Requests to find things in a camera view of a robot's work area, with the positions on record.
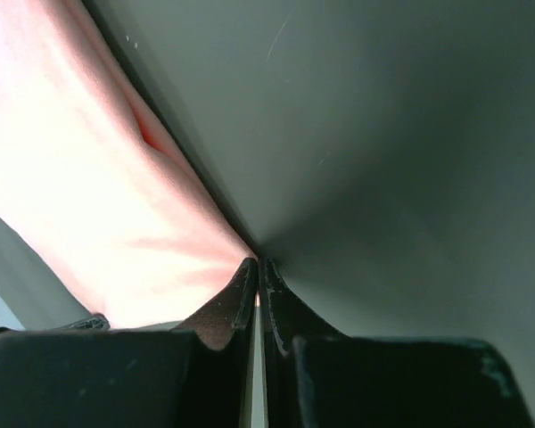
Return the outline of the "salmon pink t shirt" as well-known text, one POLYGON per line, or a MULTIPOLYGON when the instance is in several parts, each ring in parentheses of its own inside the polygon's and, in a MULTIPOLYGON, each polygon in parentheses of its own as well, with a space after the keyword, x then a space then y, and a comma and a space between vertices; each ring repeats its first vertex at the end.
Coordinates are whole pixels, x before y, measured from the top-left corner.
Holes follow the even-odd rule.
POLYGON ((251 256, 79 1, 0 1, 0 219, 115 329, 188 318, 251 256))

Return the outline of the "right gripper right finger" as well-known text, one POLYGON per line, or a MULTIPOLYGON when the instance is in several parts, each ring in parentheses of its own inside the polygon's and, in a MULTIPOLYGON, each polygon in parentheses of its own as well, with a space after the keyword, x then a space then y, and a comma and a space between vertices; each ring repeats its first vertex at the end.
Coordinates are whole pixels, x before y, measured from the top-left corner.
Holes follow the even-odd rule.
POLYGON ((532 427, 514 374, 470 338, 350 337, 259 263, 271 427, 532 427))

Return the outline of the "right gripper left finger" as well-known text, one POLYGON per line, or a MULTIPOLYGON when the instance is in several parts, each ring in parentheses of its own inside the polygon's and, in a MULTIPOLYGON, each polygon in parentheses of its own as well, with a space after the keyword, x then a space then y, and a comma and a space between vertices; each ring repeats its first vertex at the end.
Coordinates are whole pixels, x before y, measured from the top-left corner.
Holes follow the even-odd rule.
POLYGON ((0 329, 0 427, 246 427, 258 264, 169 330, 0 329))

